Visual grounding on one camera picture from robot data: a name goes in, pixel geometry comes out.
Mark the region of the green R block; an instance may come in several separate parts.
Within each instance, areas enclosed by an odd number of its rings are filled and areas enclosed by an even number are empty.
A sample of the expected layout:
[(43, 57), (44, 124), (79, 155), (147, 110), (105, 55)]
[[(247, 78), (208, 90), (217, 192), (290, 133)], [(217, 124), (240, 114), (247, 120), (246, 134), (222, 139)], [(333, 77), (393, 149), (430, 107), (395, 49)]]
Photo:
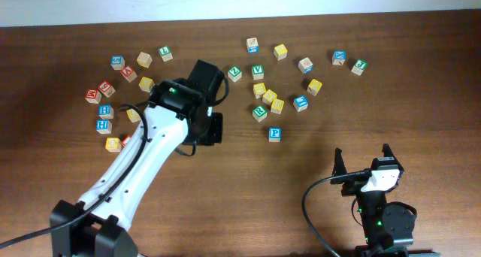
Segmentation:
[(259, 105), (253, 109), (253, 117), (257, 122), (261, 122), (267, 116), (268, 116), (268, 112), (263, 106)]

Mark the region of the blue P block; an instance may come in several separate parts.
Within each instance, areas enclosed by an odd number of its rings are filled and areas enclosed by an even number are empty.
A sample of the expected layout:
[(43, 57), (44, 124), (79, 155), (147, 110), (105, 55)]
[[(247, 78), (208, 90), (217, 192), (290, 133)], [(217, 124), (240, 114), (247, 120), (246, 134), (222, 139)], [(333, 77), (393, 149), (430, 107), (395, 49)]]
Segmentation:
[(282, 137), (281, 128), (269, 128), (268, 140), (270, 142), (280, 142)]

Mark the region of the green V block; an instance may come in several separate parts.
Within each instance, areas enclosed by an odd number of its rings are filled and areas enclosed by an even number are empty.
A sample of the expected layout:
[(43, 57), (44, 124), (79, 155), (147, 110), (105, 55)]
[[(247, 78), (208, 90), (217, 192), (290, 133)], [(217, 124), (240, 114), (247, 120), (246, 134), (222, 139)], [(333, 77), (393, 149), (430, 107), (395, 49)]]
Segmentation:
[(254, 80), (261, 80), (264, 78), (264, 68), (263, 65), (253, 65), (252, 66), (252, 76)]

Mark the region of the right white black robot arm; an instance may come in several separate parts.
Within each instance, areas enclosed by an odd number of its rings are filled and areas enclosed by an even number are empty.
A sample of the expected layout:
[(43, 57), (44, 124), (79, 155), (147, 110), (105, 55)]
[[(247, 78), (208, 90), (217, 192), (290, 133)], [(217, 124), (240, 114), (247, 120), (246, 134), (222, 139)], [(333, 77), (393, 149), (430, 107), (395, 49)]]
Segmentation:
[(402, 202), (388, 202), (386, 194), (398, 186), (404, 168), (388, 144), (383, 156), (376, 157), (371, 167), (358, 172), (346, 170), (337, 148), (334, 154), (333, 184), (342, 185), (341, 195), (357, 201), (366, 245), (357, 246), (357, 256), (407, 256), (413, 244), (417, 211)]

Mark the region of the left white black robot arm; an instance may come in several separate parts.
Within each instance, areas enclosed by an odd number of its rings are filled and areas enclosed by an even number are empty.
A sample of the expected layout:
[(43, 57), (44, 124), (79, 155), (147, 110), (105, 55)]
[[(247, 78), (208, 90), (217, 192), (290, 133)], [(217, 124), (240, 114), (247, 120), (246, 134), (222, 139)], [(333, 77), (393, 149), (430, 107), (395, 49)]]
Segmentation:
[(76, 204), (59, 201), (50, 215), (54, 256), (138, 256), (128, 233), (144, 194), (180, 145), (197, 148), (222, 141), (217, 93), (224, 73), (198, 60), (188, 78), (153, 87), (145, 109), (129, 105), (141, 121), (117, 158)]

